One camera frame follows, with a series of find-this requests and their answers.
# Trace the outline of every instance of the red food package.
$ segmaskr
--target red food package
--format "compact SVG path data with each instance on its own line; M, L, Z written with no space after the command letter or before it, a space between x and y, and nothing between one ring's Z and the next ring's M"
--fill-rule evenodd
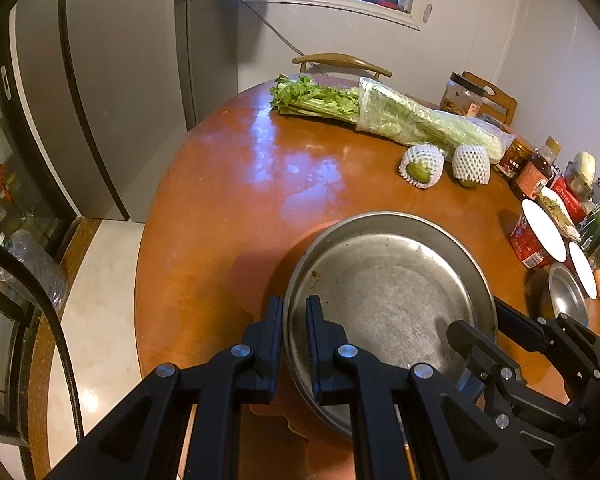
M580 200L578 200L569 190L563 176L559 175L554 178L554 182L551 184L551 189L553 189L564 202L564 205L567 207L567 211L573 223L577 226L580 222L582 222L584 217L587 215L587 211L580 203Z

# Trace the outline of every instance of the metal pan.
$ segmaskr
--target metal pan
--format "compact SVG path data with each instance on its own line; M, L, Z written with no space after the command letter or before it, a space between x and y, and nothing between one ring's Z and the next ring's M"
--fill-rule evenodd
M563 264L556 263L549 267L549 278L542 292L540 312L547 319L566 314L589 328L582 290L574 275Z
M449 233L417 216L371 212L323 232L298 261L285 295L283 343L302 396L329 425L351 435L346 406L317 406L311 390L304 304L320 295L325 319L381 361L425 361L462 388L471 375L446 341L464 319L496 341L493 297L480 267Z

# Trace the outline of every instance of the white floor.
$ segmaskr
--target white floor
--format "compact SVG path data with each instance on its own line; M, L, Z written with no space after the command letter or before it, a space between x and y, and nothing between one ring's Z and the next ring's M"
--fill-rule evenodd
M134 284L143 228L134 222L102 222L62 316L85 433L140 382ZM53 467L76 442L58 351L51 368L47 431Z
M2 462L8 473L13 476L13 480L25 480L19 447L0 442L0 462Z

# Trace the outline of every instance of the condiment bottle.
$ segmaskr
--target condiment bottle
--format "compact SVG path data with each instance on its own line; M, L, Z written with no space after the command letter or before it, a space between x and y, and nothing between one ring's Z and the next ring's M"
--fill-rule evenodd
M544 146L531 155L529 162L511 185L513 194L520 200L523 198L535 200L549 179L554 176L551 165L558 153L560 153L560 144L553 137L547 137Z

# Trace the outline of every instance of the food in plate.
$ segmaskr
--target food in plate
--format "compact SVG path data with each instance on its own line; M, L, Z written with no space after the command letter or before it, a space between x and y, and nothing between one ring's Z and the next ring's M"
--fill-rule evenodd
M537 202L542 209L549 213L563 236L576 241L580 240L580 234L569 217L567 207L553 189L543 188L538 194Z

